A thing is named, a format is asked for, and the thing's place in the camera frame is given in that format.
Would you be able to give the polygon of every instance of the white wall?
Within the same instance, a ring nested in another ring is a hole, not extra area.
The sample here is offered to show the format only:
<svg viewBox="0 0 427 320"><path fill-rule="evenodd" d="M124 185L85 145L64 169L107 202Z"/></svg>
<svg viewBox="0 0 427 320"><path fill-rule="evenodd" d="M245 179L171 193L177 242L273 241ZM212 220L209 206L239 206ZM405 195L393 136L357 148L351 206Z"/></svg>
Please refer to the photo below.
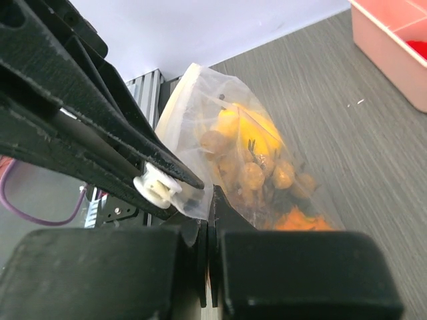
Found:
<svg viewBox="0 0 427 320"><path fill-rule="evenodd" d="M71 0L127 81L213 65L349 7L348 0Z"/></svg>

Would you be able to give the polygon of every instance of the cable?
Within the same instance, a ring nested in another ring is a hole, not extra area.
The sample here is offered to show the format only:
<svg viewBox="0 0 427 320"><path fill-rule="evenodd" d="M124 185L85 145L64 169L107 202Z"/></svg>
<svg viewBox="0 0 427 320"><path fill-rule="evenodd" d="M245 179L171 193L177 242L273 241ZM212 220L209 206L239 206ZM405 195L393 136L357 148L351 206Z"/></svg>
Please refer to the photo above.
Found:
<svg viewBox="0 0 427 320"><path fill-rule="evenodd" d="M87 185L80 191L80 196L79 196L79 199L77 200L77 203L75 204L74 211L68 219L62 220L62 221L48 221L48 220L36 218L15 208L6 198L6 192L5 192L6 181L7 181L7 178L9 177L10 172L12 172L14 166L16 166L17 162L18 162L17 160L12 159L9 166L6 168L4 174L0 178L0 203L3 204L5 208L8 209L10 212L16 214L18 217L24 220L27 220L29 222L36 223L38 225L44 225L46 227L58 227L58 226L66 225L72 222L75 216L77 215L77 213L79 212L81 203L83 202L83 199L86 194Z"/></svg>

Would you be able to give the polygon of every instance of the pink container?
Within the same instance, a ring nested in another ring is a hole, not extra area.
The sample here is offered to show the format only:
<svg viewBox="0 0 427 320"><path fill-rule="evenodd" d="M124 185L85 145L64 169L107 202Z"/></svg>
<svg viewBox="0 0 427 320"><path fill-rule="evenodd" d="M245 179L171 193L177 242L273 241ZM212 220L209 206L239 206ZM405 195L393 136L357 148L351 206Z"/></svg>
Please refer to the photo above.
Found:
<svg viewBox="0 0 427 320"><path fill-rule="evenodd" d="M427 113L427 60L407 41L427 42L427 0L350 0L354 43L415 108Z"/></svg>

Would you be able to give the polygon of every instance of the plastic bag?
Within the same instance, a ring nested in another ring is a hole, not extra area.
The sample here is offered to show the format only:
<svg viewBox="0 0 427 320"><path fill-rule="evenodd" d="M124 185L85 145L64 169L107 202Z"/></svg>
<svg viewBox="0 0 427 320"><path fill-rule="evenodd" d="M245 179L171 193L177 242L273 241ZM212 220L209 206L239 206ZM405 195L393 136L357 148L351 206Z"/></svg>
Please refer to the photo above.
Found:
<svg viewBox="0 0 427 320"><path fill-rule="evenodd" d="M183 186L184 214L207 219L213 185L220 185L233 208L258 229L341 227L333 209L316 199L318 180L236 77L191 65L155 132L205 183L203 192Z"/></svg>

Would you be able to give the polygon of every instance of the tabletop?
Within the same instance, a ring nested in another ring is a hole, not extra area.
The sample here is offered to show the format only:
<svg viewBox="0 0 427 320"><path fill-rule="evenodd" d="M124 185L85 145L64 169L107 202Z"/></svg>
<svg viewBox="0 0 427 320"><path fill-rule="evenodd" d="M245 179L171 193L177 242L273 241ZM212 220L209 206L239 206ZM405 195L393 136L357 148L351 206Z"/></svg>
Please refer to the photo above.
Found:
<svg viewBox="0 0 427 320"><path fill-rule="evenodd" d="M322 176L345 228L376 240L405 319L427 319L427 115L354 45L350 12L213 69L248 85Z"/></svg>

